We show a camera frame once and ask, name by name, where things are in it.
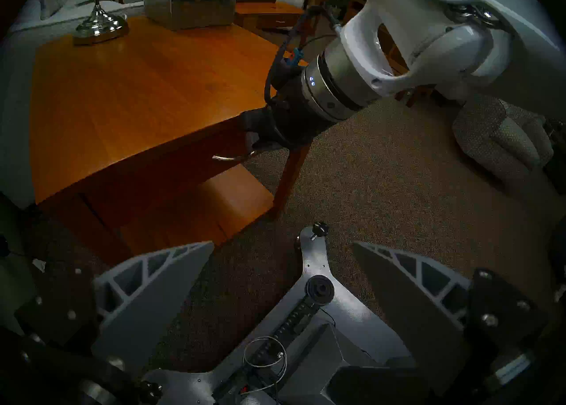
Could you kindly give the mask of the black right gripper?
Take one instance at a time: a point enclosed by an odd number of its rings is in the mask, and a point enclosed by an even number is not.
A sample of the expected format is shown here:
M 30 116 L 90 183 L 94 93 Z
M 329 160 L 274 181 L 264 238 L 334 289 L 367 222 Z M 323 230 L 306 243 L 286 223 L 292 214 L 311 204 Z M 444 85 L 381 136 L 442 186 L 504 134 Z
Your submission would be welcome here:
M 331 122 L 318 114 L 309 98 L 303 94 L 303 70 L 293 69 L 278 75 L 272 87 L 275 108 L 262 107 L 241 113 L 241 130 L 246 132 L 248 153 L 277 151 L 282 148 L 300 148 L 331 127 Z M 259 134 L 272 134 L 275 124 L 284 138 L 283 143 L 261 138 Z

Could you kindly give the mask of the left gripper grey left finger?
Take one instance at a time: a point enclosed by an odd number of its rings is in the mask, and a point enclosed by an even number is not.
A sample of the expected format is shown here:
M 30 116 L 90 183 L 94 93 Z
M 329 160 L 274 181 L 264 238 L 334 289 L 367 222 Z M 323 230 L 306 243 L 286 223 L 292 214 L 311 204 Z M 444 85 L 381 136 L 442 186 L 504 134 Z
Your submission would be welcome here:
M 92 281 L 98 337 L 95 358 L 118 357 L 130 373 L 139 373 L 181 311 L 214 250 L 211 241 L 141 254 Z

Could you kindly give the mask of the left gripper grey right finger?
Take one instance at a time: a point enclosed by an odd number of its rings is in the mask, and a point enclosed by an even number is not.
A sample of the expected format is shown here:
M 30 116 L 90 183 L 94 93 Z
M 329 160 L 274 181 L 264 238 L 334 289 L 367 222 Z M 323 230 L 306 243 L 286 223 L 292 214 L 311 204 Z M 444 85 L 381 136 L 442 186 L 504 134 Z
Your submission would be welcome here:
M 471 355 L 463 323 L 471 281 L 409 251 L 355 241 L 353 253 L 424 378 L 434 391 L 448 391 Z

